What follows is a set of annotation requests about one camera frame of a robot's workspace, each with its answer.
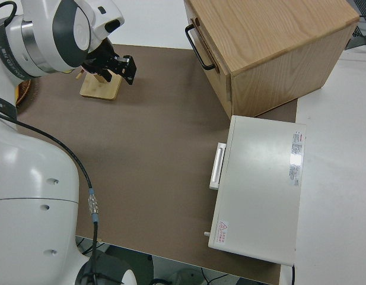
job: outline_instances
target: screw hole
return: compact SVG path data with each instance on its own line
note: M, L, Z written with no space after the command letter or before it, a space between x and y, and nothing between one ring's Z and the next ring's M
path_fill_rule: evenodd
M44 251L43 254L47 257L55 257L55 256L57 256L58 252L54 249L48 249L48 250Z
M50 206L48 205L41 205L40 208L43 210L43 211L48 211L50 209Z
M49 178L49 179L47 179L47 183L50 185L57 185L57 184L59 184L59 181L55 178Z

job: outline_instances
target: drawer handle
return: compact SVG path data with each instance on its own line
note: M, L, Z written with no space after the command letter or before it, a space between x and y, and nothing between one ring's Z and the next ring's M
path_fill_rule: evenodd
M226 144L219 142L217 145L216 156L214 158L214 163L213 163L211 183L209 184L210 189L218 190L219 179L220 179L221 171L222 171L222 164L224 163L225 149L226 149Z
M196 54L196 56L197 56L197 58L198 58L198 60L199 60L199 62L201 64L202 68L205 69L205 70L214 69L216 67L214 64L210 64L210 65L205 65L204 64L204 61L202 60L199 51L196 49L196 46L195 46L192 38L190 37L190 35L188 33L191 29L194 29L194 28L195 28L195 26L193 24L191 24L191 25L189 25L189 26L187 26L185 28L185 34L187 35L188 41L189 41L190 45L192 46L192 49L195 52L195 54Z

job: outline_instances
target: wooden stand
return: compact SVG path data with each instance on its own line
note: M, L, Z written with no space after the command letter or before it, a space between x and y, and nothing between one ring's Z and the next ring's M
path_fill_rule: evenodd
M107 82L102 76L87 73L81 86L80 95L96 99L114 100L117 97L122 77L112 72L111 74L113 76L112 80Z

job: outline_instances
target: printed label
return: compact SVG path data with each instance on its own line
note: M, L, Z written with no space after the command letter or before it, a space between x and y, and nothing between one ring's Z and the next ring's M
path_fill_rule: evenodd
M289 160L289 183L300 186L301 165L303 163L304 135L297 131L292 136L291 157Z
M216 243L225 244L228 228L229 224L227 221L218 221Z

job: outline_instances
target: brown mat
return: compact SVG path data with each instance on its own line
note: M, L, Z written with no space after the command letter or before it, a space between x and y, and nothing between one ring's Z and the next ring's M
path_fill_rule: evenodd
M203 235L217 195L209 189L215 150L226 142L230 121L193 51L116 50L133 55L138 67L134 85L123 82L116 100L80 96L74 71L41 78L37 97L20 109L20 120L55 135L83 161L100 206L99 238L278 284L280 265L211 249ZM294 121L295 108L293 102L273 110L272 118ZM92 238L80 180L77 235Z

